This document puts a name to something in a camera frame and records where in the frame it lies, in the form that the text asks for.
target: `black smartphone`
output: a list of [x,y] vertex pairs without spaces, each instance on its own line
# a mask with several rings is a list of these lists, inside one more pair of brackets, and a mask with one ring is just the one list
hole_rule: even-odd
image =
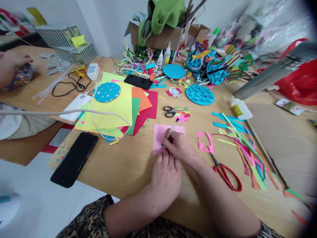
[[143,88],[143,89],[147,89],[149,90],[153,81],[151,81],[150,79],[144,79],[141,78],[139,76],[133,75],[133,74],[129,74],[125,80],[125,83],[131,84],[133,86],[139,87],[139,88]]
[[70,188],[76,181],[97,141],[98,136],[86,132],[80,133],[55,170],[51,181],[65,188]]

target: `green fabric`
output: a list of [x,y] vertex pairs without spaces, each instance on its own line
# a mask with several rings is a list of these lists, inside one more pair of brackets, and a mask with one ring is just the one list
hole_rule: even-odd
[[138,42],[144,46],[152,32],[159,35],[164,25],[176,28],[186,12],[184,0],[149,0],[148,18],[140,22]]

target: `scissors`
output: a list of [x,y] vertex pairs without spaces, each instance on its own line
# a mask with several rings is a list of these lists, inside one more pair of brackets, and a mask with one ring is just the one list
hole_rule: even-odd
[[[238,176],[235,174],[235,172],[233,172],[233,171],[232,171],[230,168],[228,168],[226,165],[220,164],[220,163],[216,160],[216,158],[214,157],[214,155],[213,155],[212,153],[210,153],[210,154],[211,154],[211,157],[213,158],[213,160],[214,160],[214,162],[215,162],[215,164],[216,164],[216,165],[214,166],[214,171],[215,171],[215,172],[218,171],[218,173],[220,174],[220,176],[222,177],[222,179],[225,181],[225,183],[228,185],[228,187],[229,187],[232,191],[241,192],[241,191],[242,191],[242,183],[241,183],[240,179],[238,178]],[[227,169],[230,173],[232,173],[233,176],[235,177],[235,179],[237,180],[237,182],[238,182],[238,188],[237,188],[237,189],[232,185],[232,183],[231,183],[231,181],[230,181],[230,179],[229,179],[229,177],[228,177],[228,175],[227,175],[225,169]]]
[[167,113],[165,113],[165,116],[168,118],[175,116],[177,112],[187,111],[187,110],[175,110],[171,106],[165,106],[163,107],[163,109],[164,111],[167,111]]

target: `blue circle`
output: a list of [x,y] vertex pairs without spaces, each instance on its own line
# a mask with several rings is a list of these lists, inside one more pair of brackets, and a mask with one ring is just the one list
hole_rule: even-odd
[[209,105],[215,101],[215,96],[210,89],[201,85],[192,85],[186,89],[187,97],[198,105]]
[[120,86],[116,83],[104,83],[98,86],[95,99],[98,102],[110,102],[120,94]]
[[185,77],[185,69],[178,64],[167,64],[163,67],[164,74],[172,79],[180,79]]

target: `leopard print clothing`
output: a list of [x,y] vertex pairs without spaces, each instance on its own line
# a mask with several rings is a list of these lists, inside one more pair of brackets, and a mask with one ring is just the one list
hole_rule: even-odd
[[[108,194],[97,201],[84,206],[82,211],[70,222],[56,238],[108,238],[108,233],[103,220],[103,210],[112,205],[112,197]],[[145,228],[129,233],[126,238],[174,238],[174,237],[206,237],[197,232],[189,230],[181,225],[172,221],[158,217],[151,224]],[[283,238],[276,233],[273,229],[269,228],[262,222],[262,229],[257,238]]]

